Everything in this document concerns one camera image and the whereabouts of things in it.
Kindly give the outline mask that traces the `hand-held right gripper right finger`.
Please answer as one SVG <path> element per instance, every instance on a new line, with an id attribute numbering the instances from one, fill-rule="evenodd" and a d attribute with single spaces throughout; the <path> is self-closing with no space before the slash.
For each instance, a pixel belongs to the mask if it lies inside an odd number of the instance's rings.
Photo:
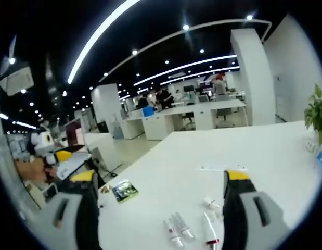
<path id="1" fill-rule="evenodd" d="M 277 249 L 290 234 L 281 207 L 243 171 L 224 171 L 222 249 Z"/>

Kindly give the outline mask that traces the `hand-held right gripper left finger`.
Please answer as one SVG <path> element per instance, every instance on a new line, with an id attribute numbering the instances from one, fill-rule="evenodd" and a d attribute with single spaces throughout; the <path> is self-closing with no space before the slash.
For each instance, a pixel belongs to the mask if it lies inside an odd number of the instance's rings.
<path id="1" fill-rule="evenodd" d="M 45 249 L 100 249 L 98 177 L 94 170 L 70 177 L 37 216 Z"/>

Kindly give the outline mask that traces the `person's left hand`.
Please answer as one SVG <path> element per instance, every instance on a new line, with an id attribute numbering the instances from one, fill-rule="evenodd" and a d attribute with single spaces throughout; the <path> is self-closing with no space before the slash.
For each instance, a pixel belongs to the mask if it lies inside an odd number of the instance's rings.
<path id="1" fill-rule="evenodd" d="M 46 168 L 42 158 L 35 158 L 32 162 L 15 161 L 19 175 L 23 180 L 46 182 L 47 176 L 56 177 L 57 168 Z"/>

